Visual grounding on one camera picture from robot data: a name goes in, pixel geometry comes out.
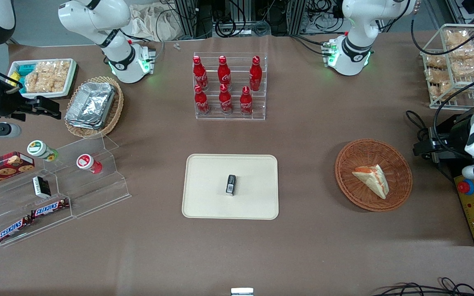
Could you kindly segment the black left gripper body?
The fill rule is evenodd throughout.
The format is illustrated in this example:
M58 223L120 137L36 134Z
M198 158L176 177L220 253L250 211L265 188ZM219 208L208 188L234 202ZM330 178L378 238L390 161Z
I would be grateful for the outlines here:
M470 120L472 116L466 116L462 120L457 120L458 115L450 116L437 124L437 133L442 141L451 148L441 148L437 153L437 163L450 162L454 159L472 160L469 153L465 152L465 146L470 135Z

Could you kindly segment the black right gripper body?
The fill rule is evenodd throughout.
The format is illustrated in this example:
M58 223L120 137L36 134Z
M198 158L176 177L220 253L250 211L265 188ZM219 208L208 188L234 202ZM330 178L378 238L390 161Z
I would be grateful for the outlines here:
M25 114L37 116L40 113L35 109L35 99L27 99L21 95L4 95L0 98L0 118L11 118L12 114L17 120L25 121Z

